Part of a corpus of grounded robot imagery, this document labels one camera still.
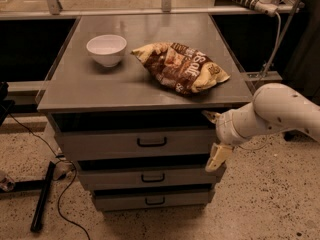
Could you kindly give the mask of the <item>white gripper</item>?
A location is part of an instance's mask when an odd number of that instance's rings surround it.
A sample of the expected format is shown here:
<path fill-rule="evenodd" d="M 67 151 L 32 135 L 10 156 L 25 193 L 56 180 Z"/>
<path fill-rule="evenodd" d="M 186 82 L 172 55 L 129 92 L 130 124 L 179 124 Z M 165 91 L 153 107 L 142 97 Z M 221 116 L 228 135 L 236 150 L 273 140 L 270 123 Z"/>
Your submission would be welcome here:
<path fill-rule="evenodd" d="M 203 110 L 202 114 L 213 124 L 216 124 L 216 135 L 220 144 L 214 143 L 210 151 L 210 157 L 205 166 L 209 173 L 216 171 L 232 155 L 233 146 L 243 143 L 243 138 L 238 134 L 233 123 L 233 111 L 222 114 Z"/>

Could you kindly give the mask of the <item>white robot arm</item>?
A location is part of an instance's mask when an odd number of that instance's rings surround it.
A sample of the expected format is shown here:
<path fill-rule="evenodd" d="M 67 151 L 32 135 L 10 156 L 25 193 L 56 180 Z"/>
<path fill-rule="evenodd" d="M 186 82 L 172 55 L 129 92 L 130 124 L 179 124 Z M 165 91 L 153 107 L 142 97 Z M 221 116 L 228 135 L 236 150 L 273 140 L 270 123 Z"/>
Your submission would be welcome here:
<path fill-rule="evenodd" d="M 252 101 L 238 109 L 202 114 L 215 125 L 214 143 L 205 166 L 216 171 L 239 146 L 259 135 L 297 130 L 320 141 L 320 107 L 292 88 L 269 83 L 256 90 Z"/>

